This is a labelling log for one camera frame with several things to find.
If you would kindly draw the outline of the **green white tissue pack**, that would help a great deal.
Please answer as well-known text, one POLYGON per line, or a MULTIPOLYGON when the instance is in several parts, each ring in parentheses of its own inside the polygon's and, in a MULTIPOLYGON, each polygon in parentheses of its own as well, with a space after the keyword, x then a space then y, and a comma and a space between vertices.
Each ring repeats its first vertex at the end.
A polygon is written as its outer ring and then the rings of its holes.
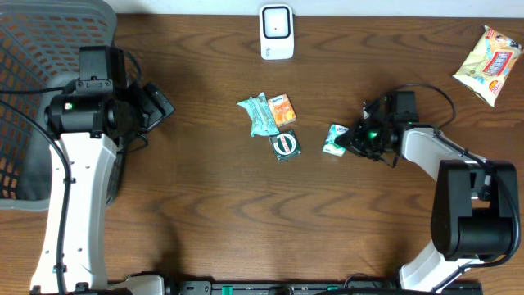
POLYGON ((335 139, 343 135, 349 129, 342 125, 331 125, 327 134, 327 138, 323 145, 323 152, 329 153, 333 156, 342 157, 345 149, 335 143, 335 139))

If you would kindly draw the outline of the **dark green Zam-Buk box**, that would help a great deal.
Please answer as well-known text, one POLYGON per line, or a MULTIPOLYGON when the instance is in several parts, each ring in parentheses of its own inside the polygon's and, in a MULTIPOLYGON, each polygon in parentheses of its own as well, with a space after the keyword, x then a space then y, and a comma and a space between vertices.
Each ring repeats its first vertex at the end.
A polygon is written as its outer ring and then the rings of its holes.
POLYGON ((287 161, 301 154, 301 147, 293 129, 270 136, 269 142, 277 161, 287 161))

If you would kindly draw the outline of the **orange tissue pack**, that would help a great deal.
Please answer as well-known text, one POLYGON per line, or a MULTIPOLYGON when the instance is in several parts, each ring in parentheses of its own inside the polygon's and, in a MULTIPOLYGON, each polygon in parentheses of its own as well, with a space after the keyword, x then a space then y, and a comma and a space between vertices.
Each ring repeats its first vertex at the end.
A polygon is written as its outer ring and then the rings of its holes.
POLYGON ((268 104, 277 127, 296 120, 296 113, 286 93, 270 98, 268 104))

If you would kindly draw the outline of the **light teal wipes pack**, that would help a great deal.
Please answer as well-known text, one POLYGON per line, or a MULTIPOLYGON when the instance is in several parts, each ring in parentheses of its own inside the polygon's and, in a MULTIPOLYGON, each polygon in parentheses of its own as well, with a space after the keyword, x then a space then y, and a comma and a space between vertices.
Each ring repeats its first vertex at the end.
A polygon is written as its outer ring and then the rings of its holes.
POLYGON ((237 105, 245 109, 251 119, 251 137, 280 134, 264 92, 238 102, 237 105))

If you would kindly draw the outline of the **yellow antibacterial wipes bag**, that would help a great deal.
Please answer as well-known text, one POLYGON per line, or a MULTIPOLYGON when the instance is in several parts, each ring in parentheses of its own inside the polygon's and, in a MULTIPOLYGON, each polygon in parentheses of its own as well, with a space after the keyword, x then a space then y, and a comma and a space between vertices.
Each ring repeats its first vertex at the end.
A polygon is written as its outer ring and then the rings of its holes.
POLYGON ((494 107, 509 73, 523 54, 523 46, 487 25, 484 29, 452 77, 494 107))

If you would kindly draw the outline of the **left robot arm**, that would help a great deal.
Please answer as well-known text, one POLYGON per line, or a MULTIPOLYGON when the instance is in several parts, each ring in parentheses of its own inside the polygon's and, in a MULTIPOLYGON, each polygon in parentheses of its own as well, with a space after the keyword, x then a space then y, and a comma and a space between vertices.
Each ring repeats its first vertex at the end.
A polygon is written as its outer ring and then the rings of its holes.
POLYGON ((174 294, 164 275, 142 272, 110 284, 104 229, 111 172, 119 154, 174 112, 153 84, 128 81, 126 53, 79 50, 79 78, 55 95, 41 131, 52 151, 46 234, 32 294, 174 294))

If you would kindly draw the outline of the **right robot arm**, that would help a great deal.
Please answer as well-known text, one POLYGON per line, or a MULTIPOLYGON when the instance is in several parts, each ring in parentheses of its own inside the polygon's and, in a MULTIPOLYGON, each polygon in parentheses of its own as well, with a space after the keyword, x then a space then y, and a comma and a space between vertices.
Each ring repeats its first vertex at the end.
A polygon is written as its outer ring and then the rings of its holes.
POLYGON ((480 157, 420 122, 412 91, 386 93, 364 104, 363 114, 336 137, 337 145, 372 161, 384 161, 392 152, 436 182, 431 241, 400 267, 397 288, 442 293, 467 271, 513 257, 522 234, 512 163, 480 157))

